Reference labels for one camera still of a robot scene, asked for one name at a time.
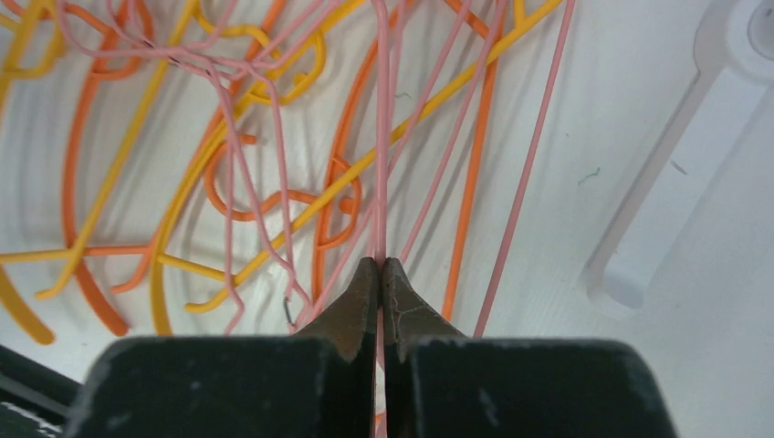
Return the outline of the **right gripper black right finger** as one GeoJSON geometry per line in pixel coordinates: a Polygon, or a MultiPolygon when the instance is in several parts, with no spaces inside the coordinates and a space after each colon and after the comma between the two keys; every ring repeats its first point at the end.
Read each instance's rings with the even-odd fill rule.
{"type": "Polygon", "coordinates": [[[381,293],[385,347],[395,352],[398,361],[405,361],[420,339],[465,337],[413,289],[398,258],[384,261],[381,293]]]}

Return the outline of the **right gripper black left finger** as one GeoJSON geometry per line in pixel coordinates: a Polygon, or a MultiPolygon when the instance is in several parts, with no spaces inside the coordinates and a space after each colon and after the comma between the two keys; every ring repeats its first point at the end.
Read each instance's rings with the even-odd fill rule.
{"type": "Polygon", "coordinates": [[[344,292],[296,335],[331,342],[347,362],[362,354],[373,356],[379,290],[380,266],[364,257],[344,292]]]}

